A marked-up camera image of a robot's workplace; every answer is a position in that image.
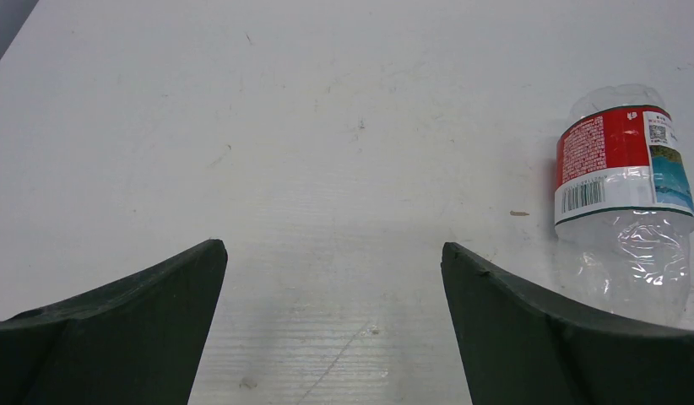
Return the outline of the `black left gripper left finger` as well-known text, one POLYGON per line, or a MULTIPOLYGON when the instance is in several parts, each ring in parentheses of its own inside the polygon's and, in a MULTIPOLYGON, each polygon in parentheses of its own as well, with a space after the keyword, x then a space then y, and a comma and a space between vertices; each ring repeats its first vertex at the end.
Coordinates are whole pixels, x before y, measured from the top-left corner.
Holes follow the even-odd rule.
POLYGON ((224 282, 211 239, 0 321, 0 404, 185 404, 224 282))

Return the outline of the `red label clear bottle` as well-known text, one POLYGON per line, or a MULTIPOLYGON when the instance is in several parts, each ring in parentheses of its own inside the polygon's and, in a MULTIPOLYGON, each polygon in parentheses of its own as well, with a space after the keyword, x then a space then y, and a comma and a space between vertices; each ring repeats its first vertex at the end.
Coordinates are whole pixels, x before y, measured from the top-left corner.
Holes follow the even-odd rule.
POLYGON ((560 292, 677 325, 691 291, 694 202, 659 93, 622 84, 578 100, 556 144, 555 183, 560 292))

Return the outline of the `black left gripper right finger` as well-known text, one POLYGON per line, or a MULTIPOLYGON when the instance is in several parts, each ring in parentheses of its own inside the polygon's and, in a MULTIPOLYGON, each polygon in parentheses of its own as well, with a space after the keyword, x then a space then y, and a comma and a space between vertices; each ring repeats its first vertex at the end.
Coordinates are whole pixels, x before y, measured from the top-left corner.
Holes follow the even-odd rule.
POLYGON ((694 331, 610 314, 448 242, 442 281, 474 404, 694 404, 694 331))

